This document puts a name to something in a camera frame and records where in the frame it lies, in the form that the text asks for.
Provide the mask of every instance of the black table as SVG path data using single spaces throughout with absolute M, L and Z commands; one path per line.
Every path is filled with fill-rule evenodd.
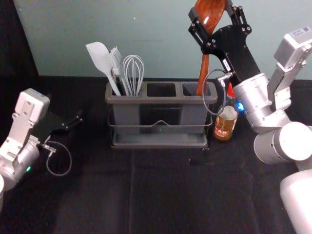
M 20 91 L 52 94 L 50 111 L 70 118 L 89 107 L 84 123 L 58 140 L 73 155 L 68 176 L 45 169 L 41 155 L 15 189 L 5 193 L 0 233 L 272 233 L 294 230 L 279 197 L 293 163 L 266 165 L 256 136 L 240 116 L 233 139 L 210 150 L 111 150 L 103 78 L 1 80 L 2 141 Z M 292 85 L 290 119 L 312 124 L 312 81 Z M 189 165 L 189 159 L 205 165 Z

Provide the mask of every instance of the gray utensil holder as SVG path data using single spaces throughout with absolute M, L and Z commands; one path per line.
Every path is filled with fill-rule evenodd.
M 210 114 L 207 115 L 202 96 L 196 95 L 196 88 L 197 82 L 145 81 L 140 96 L 130 97 L 115 96 L 108 83 L 105 100 L 112 110 L 108 120 L 113 132 L 112 146 L 207 147 L 204 131 L 208 127 L 207 120 L 210 122 Z M 217 101 L 217 92 L 212 82 L 206 84 L 205 101 L 210 108 Z

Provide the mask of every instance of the bottle cap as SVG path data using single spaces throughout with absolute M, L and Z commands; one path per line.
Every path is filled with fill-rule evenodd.
M 236 98 L 236 95 L 233 91 L 232 83 L 229 84 L 227 95 L 230 96 L 231 98 Z

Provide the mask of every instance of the wooden spatula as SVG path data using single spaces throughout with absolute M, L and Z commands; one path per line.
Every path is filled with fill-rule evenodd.
M 197 0 L 195 8 L 199 14 L 200 22 L 209 34 L 214 32 L 219 23 L 226 5 L 226 0 Z M 208 74 L 209 55 L 203 55 L 200 75 L 197 86 L 197 95 L 202 95 L 202 86 Z

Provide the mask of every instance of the bottle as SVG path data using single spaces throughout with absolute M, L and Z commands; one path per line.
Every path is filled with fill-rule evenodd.
M 233 92 L 232 84 L 230 83 L 226 102 L 223 112 L 217 116 L 214 127 L 214 137 L 219 141 L 228 141 L 231 139 L 233 130 L 238 118 L 238 109 L 236 105 L 236 95 Z

